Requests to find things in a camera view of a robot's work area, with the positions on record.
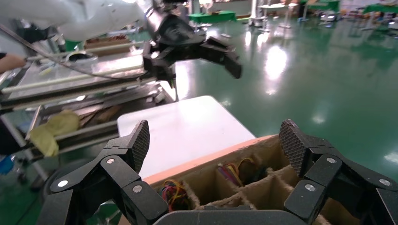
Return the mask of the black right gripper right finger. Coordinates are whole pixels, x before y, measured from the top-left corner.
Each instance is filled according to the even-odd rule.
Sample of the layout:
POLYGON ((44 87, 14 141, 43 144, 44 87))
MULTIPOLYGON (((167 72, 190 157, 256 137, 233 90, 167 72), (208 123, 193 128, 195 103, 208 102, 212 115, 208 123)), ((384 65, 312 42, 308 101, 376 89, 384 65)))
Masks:
POLYGON ((347 159, 290 119, 281 123, 279 142, 300 179, 284 202, 287 212, 310 224, 333 199, 362 225, 397 224, 398 184, 393 179, 347 159))

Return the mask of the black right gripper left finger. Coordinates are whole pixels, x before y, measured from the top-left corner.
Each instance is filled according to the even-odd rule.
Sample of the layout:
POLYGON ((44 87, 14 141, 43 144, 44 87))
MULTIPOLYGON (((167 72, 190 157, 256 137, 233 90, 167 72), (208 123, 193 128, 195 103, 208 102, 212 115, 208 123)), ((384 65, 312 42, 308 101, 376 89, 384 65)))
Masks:
POLYGON ((51 184, 37 224, 84 225, 109 200, 130 224, 154 224, 168 205, 139 175, 149 145, 148 121, 140 120, 129 135, 110 140, 94 160, 51 184))

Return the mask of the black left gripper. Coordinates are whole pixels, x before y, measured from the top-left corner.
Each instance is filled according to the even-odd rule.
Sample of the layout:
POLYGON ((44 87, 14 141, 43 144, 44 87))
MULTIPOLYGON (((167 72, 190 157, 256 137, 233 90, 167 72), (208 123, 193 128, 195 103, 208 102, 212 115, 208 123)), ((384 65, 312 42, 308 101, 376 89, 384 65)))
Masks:
POLYGON ((149 13, 148 32, 154 45, 144 42, 144 69, 158 81, 167 81, 176 88, 174 64, 184 60, 207 60, 224 66, 239 79, 243 67, 235 48, 214 37, 205 38, 182 18, 169 13, 149 13))

